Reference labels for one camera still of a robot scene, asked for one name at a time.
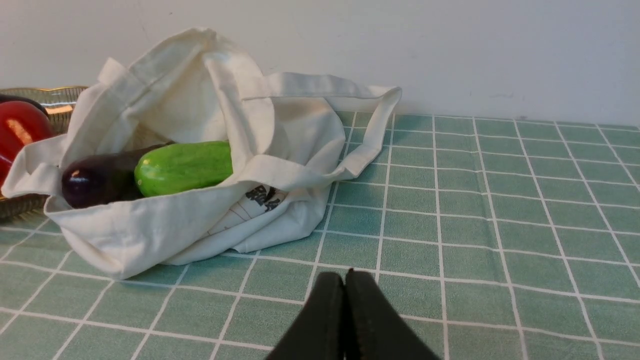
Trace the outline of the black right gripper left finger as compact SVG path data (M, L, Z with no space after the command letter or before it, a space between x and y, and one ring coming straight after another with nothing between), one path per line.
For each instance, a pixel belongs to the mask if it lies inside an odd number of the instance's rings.
M300 313L266 357L268 360L342 360L345 286L338 273L321 272Z

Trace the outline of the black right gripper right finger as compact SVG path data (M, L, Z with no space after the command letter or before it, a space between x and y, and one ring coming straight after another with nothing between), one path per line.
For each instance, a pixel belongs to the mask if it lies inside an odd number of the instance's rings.
M438 360L384 296L375 278L350 269L345 277L346 360Z

